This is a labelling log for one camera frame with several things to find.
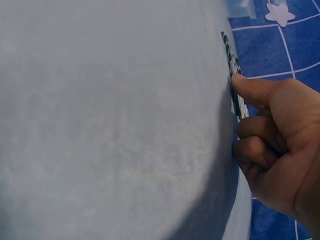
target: white grout line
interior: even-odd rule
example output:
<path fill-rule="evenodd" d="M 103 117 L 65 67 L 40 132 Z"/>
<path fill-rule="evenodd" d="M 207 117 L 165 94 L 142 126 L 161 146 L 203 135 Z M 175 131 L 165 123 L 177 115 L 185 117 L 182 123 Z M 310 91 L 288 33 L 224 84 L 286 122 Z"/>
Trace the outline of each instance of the white grout line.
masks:
<path fill-rule="evenodd" d="M 285 51 L 286 51 L 286 55 L 288 56 L 288 60 L 289 60 L 289 64 L 290 64 L 290 68 L 291 68 L 291 71 L 292 71 L 293 78 L 295 79 L 296 75 L 295 75 L 295 71 L 294 71 L 294 66 L 292 65 L 292 61 L 291 61 L 290 53 L 289 53 L 288 46 L 287 46 L 287 43 L 286 43 L 286 40 L 285 40 L 284 33 L 282 32 L 280 26 L 278 26 L 278 29 L 280 31 L 280 34 L 281 34 L 281 37 L 282 37 L 282 40 L 283 40 L 283 44 L 284 44 L 284 48 L 285 48 Z"/>
<path fill-rule="evenodd" d="M 244 26 L 244 27 L 237 27 L 233 28 L 232 31 L 239 31 L 239 30 L 246 30 L 246 29 L 262 29 L 262 28 L 269 28 L 269 27 L 276 27 L 278 24 L 268 24 L 268 25 L 259 25 L 259 26 Z"/>
<path fill-rule="evenodd" d="M 285 72 L 273 73 L 273 74 L 268 74 L 268 75 L 253 76 L 253 77 L 248 77 L 248 79 L 263 79 L 263 78 L 281 76 L 281 75 L 286 75 L 286 74 L 292 74 L 292 72 L 291 71 L 285 71 Z"/>
<path fill-rule="evenodd" d="M 316 4 L 315 0 L 312 0 L 313 4 L 315 5 L 316 9 L 318 9 L 319 13 L 320 13 L 320 8 L 319 6 Z"/>
<path fill-rule="evenodd" d="M 298 236 L 298 224 L 297 221 L 294 220 L 294 231 L 295 231 L 295 239 L 299 240 L 299 236 Z"/>
<path fill-rule="evenodd" d="M 316 66 L 320 65 L 320 62 L 317 62 L 311 66 L 307 66 L 305 68 L 301 68 L 301 69 L 298 69 L 298 70 L 294 70 L 293 72 L 296 74 L 296 73 L 300 73 L 300 72 L 303 72 L 305 70 L 309 70 L 309 69 L 312 69 Z M 282 75 L 287 75 L 287 74 L 292 74 L 291 71 L 284 71 L 284 72 L 279 72 L 279 73 L 272 73 L 272 74 L 267 74 L 267 75 L 261 75 L 261 76 L 252 76 L 252 77 L 248 77 L 248 79 L 263 79 L 263 78 L 269 78 L 269 77 L 275 77 L 275 76 L 282 76 Z"/>
<path fill-rule="evenodd" d="M 305 70 L 312 69 L 312 68 L 314 68 L 314 67 L 316 67 L 316 66 L 318 66 L 318 65 L 320 65 L 320 62 L 317 62 L 317 63 L 315 63 L 315 64 L 313 64 L 313 65 L 311 65 L 311 66 L 307 66 L 307 67 L 302 68 L 302 69 L 299 69 L 299 70 L 295 70 L 294 72 L 295 72 L 295 73 L 300 73 L 300 72 L 303 72 L 303 71 L 305 71 Z"/>
<path fill-rule="evenodd" d="M 314 5 L 319 11 L 318 14 L 313 15 L 313 16 L 309 16 L 309 17 L 306 17 L 306 18 L 303 18 L 303 19 L 300 19 L 300 20 L 297 20 L 297 21 L 288 22 L 288 25 L 298 24 L 298 23 L 307 21 L 309 19 L 313 19 L 313 18 L 319 17 L 320 16 L 320 8 L 316 5 L 315 2 L 314 2 Z M 246 30 L 246 29 L 262 29 L 262 28 L 269 28 L 269 27 L 275 27 L 275 26 L 278 26 L 278 24 L 275 23 L 275 24 L 258 25 L 258 26 L 243 26 L 243 27 L 233 28 L 232 31 L 239 31 L 239 30 Z"/>
<path fill-rule="evenodd" d="M 318 14 L 316 14 L 316 15 L 313 15 L 313 16 L 306 17 L 306 18 L 304 18 L 304 19 L 297 20 L 297 21 L 288 22 L 288 25 L 301 23 L 301 22 L 307 21 L 307 20 L 309 20 L 309 19 L 316 18 L 316 17 L 318 17 L 318 16 L 320 16 L 320 13 L 318 13 Z"/>

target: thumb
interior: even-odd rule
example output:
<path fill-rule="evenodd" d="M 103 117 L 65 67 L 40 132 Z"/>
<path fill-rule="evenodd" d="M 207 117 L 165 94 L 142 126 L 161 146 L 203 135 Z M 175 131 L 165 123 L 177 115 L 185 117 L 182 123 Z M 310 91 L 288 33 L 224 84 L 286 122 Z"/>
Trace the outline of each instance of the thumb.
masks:
<path fill-rule="evenodd" d="M 236 74 L 231 80 L 236 93 L 244 100 L 269 107 L 278 82 L 263 79 L 247 79 L 245 76 Z"/>

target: finger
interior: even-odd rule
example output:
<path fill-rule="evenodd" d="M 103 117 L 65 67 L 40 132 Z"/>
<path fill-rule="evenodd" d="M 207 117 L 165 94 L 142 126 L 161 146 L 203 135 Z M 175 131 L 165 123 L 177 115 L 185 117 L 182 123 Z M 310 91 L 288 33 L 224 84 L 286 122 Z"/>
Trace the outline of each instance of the finger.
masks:
<path fill-rule="evenodd" d="M 264 108 L 261 108 L 256 115 L 272 118 L 270 107 L 267 107 L 267 106 Z"/>
<path fill-rule="evenodd" d="M 258 136 L 251 136 L 239 140 L 234 145 L 233 152 L 235 154 L 236 161 L 245 175 L 251 169 L 252 163 L 268 170 L 279 159 L 278 156 Z"/>
<path fill-rule="evenodd" d="M 258 196 L 259 191 L 263 191 L 260 187 L 265 187 L 268 169 L 278 161 L 277 156 L 269 151 L 268 146 L 257 136 L 239 140 L 234 146 L 234 154 L 251 192 Z"/>
<path fill-rule="evenodd" d="M 256 109 L 263 109 L 265 107 L 264 105 L 261 105 L 259 103 L 254 102 L 254 101 L 247 100 L 247 102 L 249 104 L 251 104 L 252 106 L 254 106 Z"/>
<path fill-rule="evenodd" d="M 268 116 L 254 116 L 242 119 L 236 126 L 240 139 L 258 136 L 280 154 L 288 151 L 286 142 L 281 139 L 274 120 Z"/>
<path fill-rule="evenodd" d="M 277 81 L 263 79 L 247 79 L 240 74 L 232 78 L 232 86 L 245 100 L 264 106 L 270 106 L 270 101 L 279 85 Z"/>

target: knuckle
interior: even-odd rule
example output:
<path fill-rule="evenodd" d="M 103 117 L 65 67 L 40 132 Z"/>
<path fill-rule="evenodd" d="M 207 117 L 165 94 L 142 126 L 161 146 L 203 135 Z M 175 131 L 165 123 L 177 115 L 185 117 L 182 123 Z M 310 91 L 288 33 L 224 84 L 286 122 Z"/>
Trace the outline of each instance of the knuckle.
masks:
<path fill-rule="evenodd" d="M 261 154 L 261 139 L 258 136 L 248 138 L 243 152 L 246 156 L 259 156 Z"/>
<path fill-rule="evenodd" d="M 297 83 L 298 80 L 294 79 L 294 78 L 287 78 L 285 80 L 280 81 L 279 83 L 281 84 L 281 86 L 283 88 L 286 87 L 291 87 L 293 85 L 295 85 Z"/>

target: hand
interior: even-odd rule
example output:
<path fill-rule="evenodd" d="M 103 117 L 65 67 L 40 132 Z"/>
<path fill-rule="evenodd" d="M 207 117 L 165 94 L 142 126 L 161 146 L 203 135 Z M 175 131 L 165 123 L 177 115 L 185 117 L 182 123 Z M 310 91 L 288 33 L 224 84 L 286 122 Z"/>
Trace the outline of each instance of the hand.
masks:
<path fill-rule="evenodd" d="M 266 206 L 320 230 L 320 94 L 295 79 L 232 78 L 259 108 L 237 125 L 237 162 L 255 197 Z"/>

